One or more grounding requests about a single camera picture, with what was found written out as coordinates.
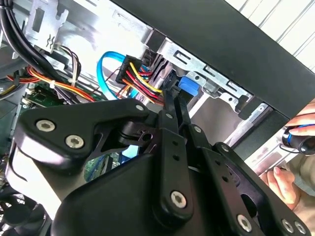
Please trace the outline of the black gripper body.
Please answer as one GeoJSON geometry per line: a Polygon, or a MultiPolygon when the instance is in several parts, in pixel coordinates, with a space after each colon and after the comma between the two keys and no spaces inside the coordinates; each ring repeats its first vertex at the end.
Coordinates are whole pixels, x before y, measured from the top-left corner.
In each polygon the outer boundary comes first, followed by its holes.
{"type": "Polygon", "coordinates": [[[53,236],[234,236],[236,220],[219,203],[210,179],[189,167],[193,216],[173,229],[153,213],[154,160],[145,155],[69,194],[59,207],[53,236]]]}

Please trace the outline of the person's left hand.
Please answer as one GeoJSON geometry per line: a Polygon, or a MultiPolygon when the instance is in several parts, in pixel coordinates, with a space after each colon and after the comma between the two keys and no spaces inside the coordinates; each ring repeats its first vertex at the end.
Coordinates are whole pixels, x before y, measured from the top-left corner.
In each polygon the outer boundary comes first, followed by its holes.
{"type": "Polygon", "coordinates": [[[295,176],[291,171],[274,167],[259,177],[291,210],[296,208],[301,190],[295,185],[295,176]]]}

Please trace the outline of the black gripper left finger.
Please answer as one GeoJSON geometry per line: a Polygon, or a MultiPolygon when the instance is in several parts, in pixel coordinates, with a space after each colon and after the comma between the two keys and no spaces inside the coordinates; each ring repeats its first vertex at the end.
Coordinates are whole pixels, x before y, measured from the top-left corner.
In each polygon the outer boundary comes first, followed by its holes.
{"type": "Polygon", "coordinates": [[[185,139],[175,97],[163,93],[158,113],[136,99],[34,109],[15,128],[6,178],[18,192],[42,204],[54,220],[64,199],[87,184],[85,164],[103,154],[140,147],[133,160],[154,160],[153,213],[160,223],[193,216],[185,139]]]}

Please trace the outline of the person's right hand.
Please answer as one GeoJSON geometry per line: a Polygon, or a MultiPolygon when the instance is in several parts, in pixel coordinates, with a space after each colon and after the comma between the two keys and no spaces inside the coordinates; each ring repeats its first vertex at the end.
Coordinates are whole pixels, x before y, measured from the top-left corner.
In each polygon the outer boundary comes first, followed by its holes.
{"type": "Polygon", "coordinates": [[[295,136],[315,135],[315,100],[313,99],[293,119],[287,123],[288,127],[295,128],[289,132],[295,136]]]}

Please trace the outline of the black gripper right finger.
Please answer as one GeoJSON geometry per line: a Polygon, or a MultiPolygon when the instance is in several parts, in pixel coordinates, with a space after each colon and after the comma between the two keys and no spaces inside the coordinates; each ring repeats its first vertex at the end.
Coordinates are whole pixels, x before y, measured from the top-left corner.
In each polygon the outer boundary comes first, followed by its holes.
{"type": "Polygon", "coordinates": [[[216,236],[308,236],[310,230],[226,144],[208,143],[192,124],[183,98],[175,98],[180,134],[186,141],[194,207],[216,236]]]}

